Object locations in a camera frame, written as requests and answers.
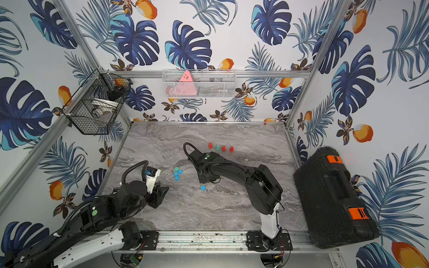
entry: black case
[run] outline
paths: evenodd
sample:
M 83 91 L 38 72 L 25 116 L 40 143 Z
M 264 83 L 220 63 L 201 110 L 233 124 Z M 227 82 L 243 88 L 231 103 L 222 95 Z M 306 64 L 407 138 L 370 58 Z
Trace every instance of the black case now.
M 349 208 L 364 208 L 368 215 L 365 203 L 344 164 L 329 163 L 328 155 L 339 156 L 331 147 L 319 148 L 293 175 L 313 243 L 326 249 L 377 238 L 373 220 L 352 219 Z

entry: wallpaper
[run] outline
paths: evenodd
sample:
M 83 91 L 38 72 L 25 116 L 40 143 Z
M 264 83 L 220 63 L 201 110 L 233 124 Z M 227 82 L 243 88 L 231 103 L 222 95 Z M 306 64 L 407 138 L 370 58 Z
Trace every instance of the wallpaper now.
M 310 70 L 338 0 L 78 0 L 69 5 L 104 69 Z M 76 66 L 76 73 L 85 70 Z M 229 99 L 167 99 L 135 79 L 131 120 L 285 121 L 303 79 L 239 79 Z
M 104 69 L 290 70 L 303 62 L 310 68 L 338 6 L 334 0 L 77 0 L 69 9 Z M 266 49 L 265 64 L 248 62 L 255 46 Z
M 61 17 L 50 2 L 7 1 L 0 18 L 2 185 L 28 154 L 27 144 L 55 122 L 55 108 L 79 87 L 67 58 L 83 54 L 65 23 L 57 24 Z M 77 64 L 89 68 L 83 59 Z
M 131 121 L 265 121 L 287 120 L 303 78 L 293 78 L 265 96 L 255 94 L 246 79 L 237 79 L 236 96 L 231 99 L 169 99 L 161 79 L 132 79 L 132 90 L 124 110 Z
M 336 149 L 380 237 L 348 268 L 429 267 L 429 3 L 354 0 L 289 131 L 302 162 Z
M 0 3 L 0 68 L 1 185 L 43 138 L 91 68 L 46 0 Z M 109 135 L 83 136 L 67 127 L 1 215 L 0 255 L 40 241 L 94 196 L 127 130 L 121 118 Z

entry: pink triangle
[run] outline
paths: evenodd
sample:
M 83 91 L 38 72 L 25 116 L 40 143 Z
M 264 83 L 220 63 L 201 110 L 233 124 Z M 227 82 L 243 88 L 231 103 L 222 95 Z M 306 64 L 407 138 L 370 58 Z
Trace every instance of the pink triangle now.
M 192 76 L 188 70 L 184 72 L 182 78 L 180 78 L 179 82 L 193 82 Z M 194 83 L 177 83 L 176 86 L 176 94 L 182 96 L 195 96 L 197 95 L 197 90 L 195 88 Z
M 188 70 L 185 71 L 179 82 L 193 82 L 192 76 L 190 75 L 190 72 Z

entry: gray marble surface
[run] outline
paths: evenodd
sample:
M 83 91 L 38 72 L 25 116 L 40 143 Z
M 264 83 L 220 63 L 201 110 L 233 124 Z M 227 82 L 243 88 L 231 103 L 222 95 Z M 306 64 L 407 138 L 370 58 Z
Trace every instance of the gray marble surface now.
M 142 229 L 152 230 L 257 230 L 260 214 L 253 208 L 246 189 L 222 177 L 218 184 L 207 183 L 200 189 L 196 170 L 183 152 L 190 142 L 201 152 L 215 151 L 225 145 L 225 158 L 248 166 L 266 165 L 283 188 L 280 224 L 290 231 L 307 230 L 301 202 L 293 182 L 295 166 L 284 136 L 283 124 L 201 124 L 201 123 L 134 123 L 110 174 L 103 194 L 119 187 L 122 173 L 130 166 L 148 160 L 161 169 L 161 185 L 170 187 L 157 209 L 146 206 L 132 220 Z M 175 181 L 174 167 L 183 170 Z M 141 169 L 135 169 L 127 180 L 140 180 Z

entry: orange latch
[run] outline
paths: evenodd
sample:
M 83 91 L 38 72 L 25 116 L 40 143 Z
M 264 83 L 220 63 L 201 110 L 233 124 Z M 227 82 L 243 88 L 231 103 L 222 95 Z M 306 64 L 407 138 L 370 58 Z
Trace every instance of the orange latch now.
M 349 208 L 349 212 L 353 220 L 369 220 L 369 217 L 365 215 L 363 208 Z
M 341 161 L 341 158 L 339 156 L 336 155 L 328 155 L 327 156 L 329 163 L 337 163 L 337 164 L 342 164 L 343 161 Z

